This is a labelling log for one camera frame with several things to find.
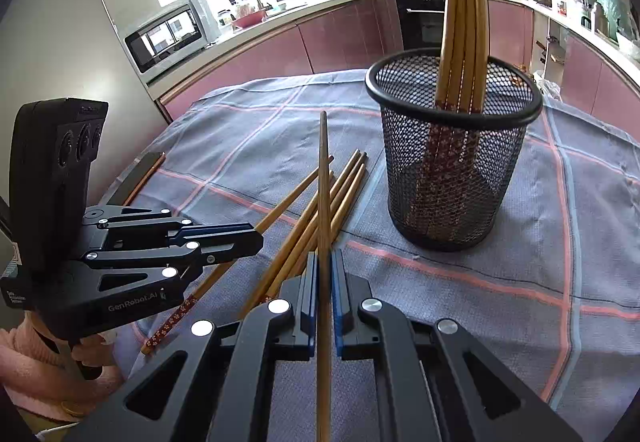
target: built-in oven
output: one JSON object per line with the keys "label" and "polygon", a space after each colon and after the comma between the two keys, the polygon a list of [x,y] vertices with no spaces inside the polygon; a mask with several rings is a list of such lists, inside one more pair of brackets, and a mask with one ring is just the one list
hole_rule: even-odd
{"label": "built-in oven", "polygon": [[396,0],[405,50],[440,47],[444,31],[444,0]]}

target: microwave oven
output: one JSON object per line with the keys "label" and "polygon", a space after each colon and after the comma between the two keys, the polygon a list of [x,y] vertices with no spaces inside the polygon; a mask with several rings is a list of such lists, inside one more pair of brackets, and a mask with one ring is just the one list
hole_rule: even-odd
{"label": "microwave oven", "polygon": [[149,83],[220,36],[207,0],[177,0],[122,32],[129,60]]}

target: countertop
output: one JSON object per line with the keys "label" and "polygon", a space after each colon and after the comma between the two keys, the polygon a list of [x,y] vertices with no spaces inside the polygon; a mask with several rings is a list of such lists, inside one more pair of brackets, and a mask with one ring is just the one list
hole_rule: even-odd
{"label": "countertop", "polygon": [[304,6],[286,11],[283,14],[274,15],[253,27],[235,32],[232,37],[204,48],[201,52],[194,54],[163,76],[152,81],[147,88],[149,95],[153,100],[157,100],[180,81],[234,48],[297,19],[352,1],[356,0],[313,0],[313,2]]}
{"label": "countertop", "polygon": [[[169,89],[173,88],[176,84],[190,76],[192,73],[234,48],[258,38],[271,30],[275,30],[276,28],[290,24],[300,18],[312,15],[315,12],[324,11],[352,1],[356,0],[313,0],[313,2],[308,3],[307,5],[294,8],[293,10],[284,12],[283,14],[272,16],[263,23],[235,32],[232,37],[226,38],[220,43],[208,46],[201,52],[194,54],[168,73],[165,73],[163,76],[153,81],[147,88],[149,95],[153,100],[157,100]],[[584,28],[578,22],[562,16],[532,0],[500,1],[527,6],[532,10],[553,19],[553,21],[558,22],[558,24],[572,31],[574,34],[577,34],[584,41],[587,41],[591,46],[596,48],[603,56],[607,57],[607,59],[609,59],[609,61],[620,70],[620,72],[625,74],[631,82],[635,83],[636,87],[640,90],[640,65],[633,60],[628,59],[628,57],[620,53],[618,49],[613,47],[604,39],[598,37],[590,30]]]}
{"label": "countertop", "polygon": [[583,27],[573,19],[569,19],[566,16],[543,6],[532,0],[500,0],[510,3],[516,3],[519,5],[527,6],[536,12],[552,19],[559,25],[572,31],[577,36],[581,37],[584,41],[587,41],[593,48],[596,48],[603,56],[607,57],[609,61],[616,66],[620,72],[624,73],[630,81],[635,83],[636,89],[640,91],[640,64],[632,59],[624,56],[620,51],[612,46],[608,41],[597,36],[587,28]]}

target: pink cabinet door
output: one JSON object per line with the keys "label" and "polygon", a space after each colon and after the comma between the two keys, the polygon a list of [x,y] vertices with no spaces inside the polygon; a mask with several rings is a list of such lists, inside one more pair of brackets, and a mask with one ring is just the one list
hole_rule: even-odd
{"label": "pink cabinet door", "polygon": [[533,50],[533,10],[489,0],[489,54],[529,70]]}
{"label": "pink cabinet door", "polygon": [[373,0],[361,0],[356,3],[356,10],[366,54],[361,64],[355,68],[369,68],[384,56],[376,9]]}
{"label": "pink cabinet door", "polygon": [[605,63],[591,114],[640,141],[640,96]]}
{"label": "pink cabinet door", "polygon": [[373,0],[349,3],[298,27],[314,73],[369,68],[384,54]]}
{"label": "pink cabinet door", "polygon": [[596,101],[602,59],[571,34],[566,39],[566,56],[560,95],[566,104],[591,113]]}
{"label": "pink cabinet door", "polygon": [[175,120],[193,102],[214,89],[257,78],[311,73],[300,31],[297,27],[290,28],[228,60],[164,104],[164,107]]}
{"label": "pink cabinet door", "polygon": [[344,52],[338,44],[332,12],[306,21],[298,25],[298,28],[314,73],[344,69]]}

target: black mesh pencil cup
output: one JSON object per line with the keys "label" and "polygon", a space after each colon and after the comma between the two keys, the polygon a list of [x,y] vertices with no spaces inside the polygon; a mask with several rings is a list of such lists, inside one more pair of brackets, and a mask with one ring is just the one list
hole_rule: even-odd
{"label": "black mesh pencil cup", "polygon": [[382,110],[394,225],[416,245],[451,251],[491,231],[542,96],[522,72],[490,57],[482,113],[437,109],[439,55],[421,48],[385,57],[366,84]]}

